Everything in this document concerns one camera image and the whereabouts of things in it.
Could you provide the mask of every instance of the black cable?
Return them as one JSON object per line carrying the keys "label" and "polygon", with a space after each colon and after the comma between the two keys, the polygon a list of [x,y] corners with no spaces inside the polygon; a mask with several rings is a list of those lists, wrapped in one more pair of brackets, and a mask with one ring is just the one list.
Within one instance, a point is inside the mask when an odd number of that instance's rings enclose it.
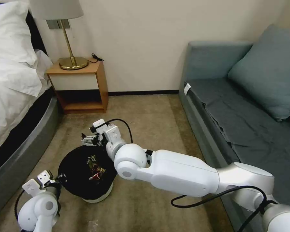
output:
{"label": "black cable", "polygon": [[14,213],[15,213],[15,217],[16,217],[16,221],[18,221],[18,214],[17,214],[17,205],[19,202],[20,197],[22,196],[22,194],[25,192],[25,190],[23,190],[20,195],[17,197],[15,205],[14,205]]}
{"label": "black cable", "polygon": [[240,227],[240,229],[238,230],[238,232],[242,232],[244,230],[244,228],[248,225],[248,223],[259,213],[259,212],[264,212],[264,209],[265,207],[270,204],[270,203],[273,203],[273,204],[277,204],[276,202],[272,201],[272,200],[267,200],[267,197],[266,197],[266,194],[265,192],[258,188],[258,187],[255,187],[255,186],[250,186],[250,185],[244,185],[244,186],[239,186],[239,187],[235,187],[235,188],[232,188],[232,189],[229,189],[229,190],[226,190],[224,192],[221,192],[217,195],[214,195],[212,197],[209,197],[205,200],[202,200],[200,202],[197,202],[197,203],[194,203],[194,204],[191,204],[191,205],[176,205],[174,204],[174,201],[178,200],[178,199],[181,199],[181,198],[184,198],[186,195],[182,195],[182,196],[179,196],[179,197],[176,197],[174,199],[171,200],[171,205],[176,207],[176,208],[191,208],[191,207],[196,207],[196,206],[200,206],[200,205],[203,205],[204,203],[207,203],[209,201],[212,201],[218,197],[221,197],[227,193],[230,193],[230,192],[234,192],[234,191],[237,191],[237,190],[240,190],[240,189],[255,189],[255,190],[258,190],[262,196],[263,196],[263,200],[261,202],[261,204],[259,205],[259,207],[246,219],[246,221],[242,224],[242,226]]}
{"label": "black cable", "polygon": [[122,120],[122,119],[111,119],[111,120],[108,120],[108,121],[106,121],[105,123],[102,123],[101,125],[95,127],[95,129],[98,129],[98,128],[100,128],[100,127],[102,127],[102,126],[104,126],[104,125],[106,125],[106,124],[109,124],[110,122],[113,122],[113,121],[121,121],[121,122],[123,122],[124,124],[126,124],[128,130],[129,130],[131,143],[133,143],[132,133],[131,133],[130,127],[129,127],[128,123],[126,123],[126,122],[125,122],[124,120]]}
{"label": "black cable", "polygon": [[94,54],[94,53],[91,53],[91,56],[92,56],[92,58],[97,60],[95,62],[88,60],[91,63],[97,63],[98,61],[102,61],[102,62],[104,61],[104,59],[101,59],[101,58],[97,57],[96,54]]}

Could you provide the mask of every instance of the table lamp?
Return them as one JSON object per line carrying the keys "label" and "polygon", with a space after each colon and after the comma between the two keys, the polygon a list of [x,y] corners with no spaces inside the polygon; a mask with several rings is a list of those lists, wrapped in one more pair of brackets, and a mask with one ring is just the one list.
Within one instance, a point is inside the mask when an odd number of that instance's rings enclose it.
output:
{"label": "table lamp", "polygon": [[78,0],[30,0],[32,16],[36,19],[59,20],[70,53],[69,58],[59,59],[60,68],[65,70],[81,69],[88,65],[83,57],[74,57],[63,19],[73,19],[84,15]]}

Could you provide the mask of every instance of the beige carpet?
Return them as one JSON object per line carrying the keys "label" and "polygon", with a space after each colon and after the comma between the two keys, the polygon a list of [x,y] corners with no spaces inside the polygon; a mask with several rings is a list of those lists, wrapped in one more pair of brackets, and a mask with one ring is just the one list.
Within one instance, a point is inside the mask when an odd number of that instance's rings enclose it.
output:
{"label": "beige carpet", "polygon": [[[122,118],[131,127],[134,142],[151,150],[168,149],[203,158],[177,95],[111,97],[106,114],[65,115],[48,149],[28,179],[49,169],[57,174],[62,158],[81,145],[81,133],[89,134],[92,122]],[[127,128],[118,122],[129,142]],[[20,190],[0,213],[0,232],[19,231],[14,203]],[[115,178],[111,194],[98,204],[89,204],[62,189],[61,217],[53,232],[148,232],[148,231],[233,231],[219,199],[190,209],[174,208],[170,200],[177,194],[138,180]],[[20,207],[29,199],[24,194]],[[181,204],[198,198],[182,199]]]}

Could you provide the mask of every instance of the wooden nightstand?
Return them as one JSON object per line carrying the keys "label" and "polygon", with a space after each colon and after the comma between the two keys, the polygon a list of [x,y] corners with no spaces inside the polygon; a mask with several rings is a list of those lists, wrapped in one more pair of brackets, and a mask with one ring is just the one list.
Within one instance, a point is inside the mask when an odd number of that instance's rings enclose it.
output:
{"label": "wooden nightstand", "polygon": [[63,70],[58,63],[46,73],[64,113],[105,113],[109,95],[103,62],[89,62],[87,67],[78,70]]}

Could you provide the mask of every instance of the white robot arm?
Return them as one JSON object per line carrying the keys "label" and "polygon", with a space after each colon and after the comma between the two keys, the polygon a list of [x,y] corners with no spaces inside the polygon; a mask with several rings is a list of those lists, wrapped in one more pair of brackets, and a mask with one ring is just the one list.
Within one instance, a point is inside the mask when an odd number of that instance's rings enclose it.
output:
{"label": "white robot arm", "polygon": [[[167,151],[150,151],[137,144],[126,144],[117,126],[106,125],[103,119],[93,123],[99,140],[107,139],[106,150],[115,169],[124,179],[139,179],[154,187],[187,195],[202,197],[219,194],[239,186],[254,186],[262,190],[267,200],[274,201],[274,176],[260,168],[232,163],[221,169],[207,165],[199,158]],[[243,208],[255,211],[263,201],[263,194],[252,188],[243,188],[233,194],[234,201]],[[267,232],[290,232],[290,206],[269,204],[263,215]]]}
{"label": "white robot arm", "polygon": [[[127,144],[121,139],[118,127],[109,122],[103,119],[94,122],[91,127],[94,134],[82,134],[82,143],[105,146],[120,177],[147,181],[156,188],[192,197],[209,193],[219,196],[237,187],[233,193],[237,204],[250,211],[264,209],[265,232],[290,232],[290,206],[275,202],[272,195],[274,176],[271,173],[243,163],[215,169],[196,157],[167,150],[146,150],[137,144]],[[59,196],[56,188],[45,187],[46,183],[55,182],[47,171],[42,172],[38,179],[40,183],[31,179],[23,185],[33,198],[20,210],[18,223],[27,231],[50,232],[56,223]],[[264,199],[272,203],[265,207]]]}

